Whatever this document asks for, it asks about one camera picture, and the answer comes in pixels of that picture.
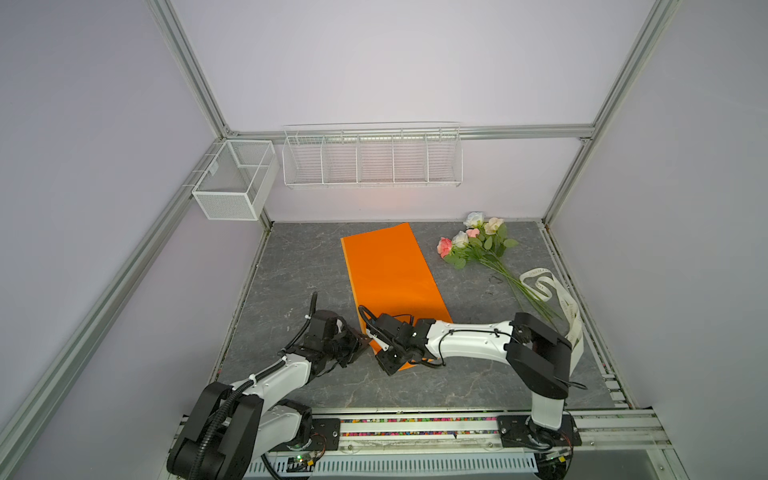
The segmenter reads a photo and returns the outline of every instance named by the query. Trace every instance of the orange wrapping paper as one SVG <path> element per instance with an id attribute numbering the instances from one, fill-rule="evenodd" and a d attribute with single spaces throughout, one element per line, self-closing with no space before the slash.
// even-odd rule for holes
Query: orange wrapping paper
<path id="1" fill-rule="evenodd" d="M 452 323 L 409 224 L 344 237 L 341 244 L 356 306 L 365 305 L 376 316 L 410 314 Z M 358 321 L 365 332 L 365 323 Z M 381 349 L 375 340 L 371 346 Z"/>

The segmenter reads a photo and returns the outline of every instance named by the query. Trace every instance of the white rose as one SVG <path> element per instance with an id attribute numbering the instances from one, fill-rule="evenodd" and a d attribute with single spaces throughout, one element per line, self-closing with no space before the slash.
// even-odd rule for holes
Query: white rose
<path id="1" fill-rule="evenodd" d="M 455 237 L 453 237 L 453 240 L 451 240 L 451 243 L 454 247 L 457 248 L 464 248 L 467 246 L 467 243 L 469 242 L 469 235 L 467 235 L 466 232 L 458 232 Z"/>
<path id="2" fill-rule="evenodd" d="M 467 215 L 467 220 L 464 220 L 464 225 L 470 228 L 477 228 L 482 225 L 482 221 L 485 219 L 485 215 L 482 212 L 472 212 Z"/>
<path id="3" fill-rule="evenodd" d="M 488 220 L 488 222 L 485 224 L 485 233 L 488 235 L 493 235 L 496 233 L 496 230 L 504 223 L 504 221 L 501 218 L 493 217 Z"/>

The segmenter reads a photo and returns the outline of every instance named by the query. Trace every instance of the white mesh basket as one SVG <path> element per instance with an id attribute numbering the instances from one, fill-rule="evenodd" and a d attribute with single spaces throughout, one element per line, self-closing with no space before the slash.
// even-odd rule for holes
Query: white mesh basket
<path id="1" fill-rule="evenodd" d="M 279 169 L 271 141 L 227 140 L 192 194 L 211 220 L 258 220 Z"/>
<path id="2" fill-rule="evenodd" d="M 286 127 L 283 173 L 291 188 L 459 185 L 458 126 L 378 131 Z"/>

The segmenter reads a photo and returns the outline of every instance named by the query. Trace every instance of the bouquet of flowers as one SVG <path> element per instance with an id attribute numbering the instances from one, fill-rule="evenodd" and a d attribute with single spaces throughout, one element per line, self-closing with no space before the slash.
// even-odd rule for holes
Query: bouquet of flowers
<path id="1" fill-rule="evenodd" d="M 505 250 L 518 244 L 517 240 L 508 236 L 507 224 L 501 218 L 485 220 L 482 212 L 472 212 L 464 225 L 467 230 L 458 232 L 453 239 L 440 238 L 437 246 L 440 257 L 457 270 L 464 268 L 467 262 L 475 261 L 498 273 L 507 281 L 520 306 L 522 302 L 519 293 L 522 293 L 531 306 L 558 330 L 552 319 L 559 315 L 538 294 L 510 273 L 502 262 Z"/>

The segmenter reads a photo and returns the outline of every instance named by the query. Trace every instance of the gray marble tabletop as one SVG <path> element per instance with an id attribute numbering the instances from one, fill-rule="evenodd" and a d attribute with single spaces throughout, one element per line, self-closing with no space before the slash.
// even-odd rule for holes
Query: gray marble tabletop
<path id="1" fill-rule="evenodd" d="M 319 292 L 318 309 L 337 312 L 357 325 L 340 240 L 396 224 L 275 223 L 219 381 L 237 381 L 275 362 L 277 351 L 303 324 L 314 290 Z M 478 264 L 454 270 L 437 254 L 440 237 L 452 237 L 461 227 L 459 222 L 411 223 L 453 321 L 495 323 L 513 318 L 521 307 L 506 283 L 492 271 Z M 520 242 L 504 255 L 513 273 L 535 267 L 554 271 L 536 223 L 510 222 L 508 231 Z M 523 310 L 533 313 L 529 305 Z M 589 349 L 576 366 L 572 380 L 589 390 L 571 389 L 567 408 L 614 406 Z M 417 366 L 390 377 L 379 368 L 371 349 L 346 369 L 336 368 L 287 397 L 317 408 L 531 408 L 528 388 L 512 368 L 499 362 L 455 357 L 448 359 L 443 369 Z"/>

